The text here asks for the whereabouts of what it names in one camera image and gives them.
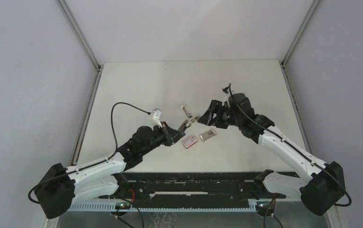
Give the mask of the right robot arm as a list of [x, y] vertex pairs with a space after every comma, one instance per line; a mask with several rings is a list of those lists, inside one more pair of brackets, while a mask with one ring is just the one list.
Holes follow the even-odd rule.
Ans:
[[255, 193], [262, 198], [271, 193], [300, 199], [313, 214], [322, 216], [348, 196], [344, 170], [307, 152], [285, 136], [268, 117], [255, 113], [243, 94], [229, 95], [227, 101], [212, 100], [199, 123], [220, 129], [237, 127], [243, 136], [268, 149], [290, 167], [297, 177], [265, 170], [256, 178]]

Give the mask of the cardboard staple box tray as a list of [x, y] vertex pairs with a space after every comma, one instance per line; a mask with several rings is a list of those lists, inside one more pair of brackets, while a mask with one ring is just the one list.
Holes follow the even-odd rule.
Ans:
[[199, 138], [203, 141], [203, 142], [205, 142], [205, 141], [207, 141], [208, 139], [210, 139], [210, 138], [212, 138], [212, 137], [214, 137], [214, 136], [216, 136], [217, 135], [217, 132], [214, 130], [214, 129], [210, 129], [210, 130], [208, 130], [208, 131], [206, 131], [206, 132], [204, 132], [204, 133], [201, 133], [200, 135], [199, 135]]

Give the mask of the red white staple box sleeve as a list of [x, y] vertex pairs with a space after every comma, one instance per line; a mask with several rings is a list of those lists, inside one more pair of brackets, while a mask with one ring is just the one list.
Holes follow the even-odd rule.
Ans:
[[194, 135], [191, 135], [182, 141], [182, 145], [184, 146], [185, 149], [189, 149], [193, 145], [195, 145], [197, 142], [198, 142], [198, 139]]

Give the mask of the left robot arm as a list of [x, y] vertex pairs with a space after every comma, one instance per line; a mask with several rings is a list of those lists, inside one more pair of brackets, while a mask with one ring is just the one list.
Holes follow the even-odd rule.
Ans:
[[48, 219], [61, 216], [79, 201], [112, 194], [123, 198], [129, 186], [122, 172], [137, 166], [152, 150], [177, 143], [186, 135], [186, 129], [173, 129], [166, 122], [141, 126], [113, 154], [81, 165], [54, 164], [32, 192]]

